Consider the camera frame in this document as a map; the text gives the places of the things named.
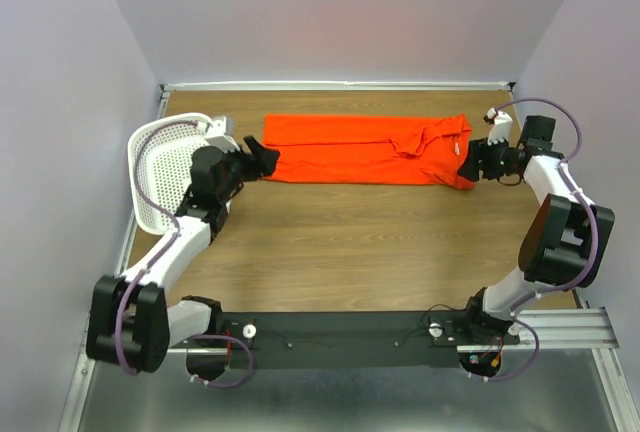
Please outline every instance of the dark gray panel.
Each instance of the dark gray panel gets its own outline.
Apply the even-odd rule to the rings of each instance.
[[[528,357],[509,352],[505,371]],[[605,432],[615,430],[590,351],[545,351],[484,384],[427,367],[258,371],[233,390],[189,383],[184,356],[132,378],[99,364],[81,430],[204,432]]]

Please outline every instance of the gray wall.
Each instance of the gray wall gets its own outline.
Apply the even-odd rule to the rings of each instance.
[[[0,429],[57,430],[156,80],[114,0],[0,0]]]
[[[565,0],[520,77],[517,96],[557,100],[582,126],[584,146],[572,162],[579,184],[613,208],[616,224],[600,275],[585,293],[606,306],[620,360],[640,403],[640,13],[638,0]],[[550,113],[528,107],[526,112]],[[575,143],[566,121],[556,143]]]
[[[515,80],[562,0],[117,0],[163,83]]]

